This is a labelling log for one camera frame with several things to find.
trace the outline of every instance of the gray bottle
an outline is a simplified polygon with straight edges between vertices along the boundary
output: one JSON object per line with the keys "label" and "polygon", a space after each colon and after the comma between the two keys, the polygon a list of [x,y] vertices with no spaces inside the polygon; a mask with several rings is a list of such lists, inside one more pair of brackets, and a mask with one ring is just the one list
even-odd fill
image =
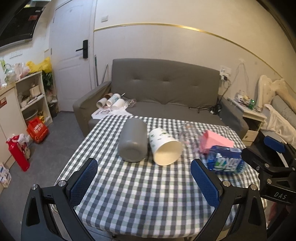
{"label": "gray bottle", "polygon": [[117,151],[127,162],[139,162],[148,150],[147,124],[138,119],[128,119],[121,130]]}

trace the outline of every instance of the door handle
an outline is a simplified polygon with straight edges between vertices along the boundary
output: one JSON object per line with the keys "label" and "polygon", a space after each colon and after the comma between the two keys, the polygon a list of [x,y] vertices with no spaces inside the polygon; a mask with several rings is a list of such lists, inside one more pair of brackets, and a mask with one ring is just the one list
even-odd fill
{"label": "door handle", "polygon": [[83,58],[86,59],[89,57],[89,41],[88,40],[83,40],[83,45],[82,45],[82,49],[76,49],[77,51],[83,51]]}

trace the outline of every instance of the paper cup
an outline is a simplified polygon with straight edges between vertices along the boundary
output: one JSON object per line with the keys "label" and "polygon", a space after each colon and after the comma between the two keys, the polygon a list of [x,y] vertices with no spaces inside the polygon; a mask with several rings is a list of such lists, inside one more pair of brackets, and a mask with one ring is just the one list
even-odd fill
{"label": "paper cup", "polygon": [[175,140],[167,131],[156,128],[149,133],[149,144],[153,160],[160,166],[172,164],[182,154],[182,143]]}
{"label": "paper cup", "polygon": [[119,110],[120,108],[124,107],[126,102],[124,99],[117,100],[111,107],[111,110]]}
{"label": "paper cup", "polygon": [[121,98],[120,94],[114,94],[109,100],[107,100],[106,105],[108,107],[111,107],[120,98]]}
{"label": "paper cup", "polygon": [[100,109],[100,108],[104,107],[106,105],[106,102],[107,102],[107,98],[100,99],[96,103],[97,108]]}

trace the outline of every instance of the pink sponge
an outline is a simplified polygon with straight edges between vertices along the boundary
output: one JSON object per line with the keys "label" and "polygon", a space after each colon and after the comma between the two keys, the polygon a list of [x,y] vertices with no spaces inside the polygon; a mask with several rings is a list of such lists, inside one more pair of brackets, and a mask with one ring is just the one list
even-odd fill
{"label": "pink sponge", "polygon": [[206,132],[202,136],[200,136],[201,153],[209,153],[209,150],[212,146],[233,147],[233,144],[233,141],[209,130],[206,130]]}

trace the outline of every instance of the electrical socket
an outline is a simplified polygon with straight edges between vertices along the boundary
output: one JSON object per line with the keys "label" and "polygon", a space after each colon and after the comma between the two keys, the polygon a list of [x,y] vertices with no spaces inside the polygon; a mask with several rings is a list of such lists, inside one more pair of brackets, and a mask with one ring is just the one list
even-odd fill
{"label": "electrical socket", "polygon": [[17,51],[14,51],[10,54],[10,58],[9,59],[12,59],[14,57],[17,57],[17,56],[21,56],[22,55],[22,50],[17,50]]}
{"label": "electrical socket", "polygon": [[225,75],[227,78],[229,78],[229,76],[231,76],[231,68],[228,68],[224,65],[220,66],[220,76],[221,76],[221,80],[224,79],[223,75]]}

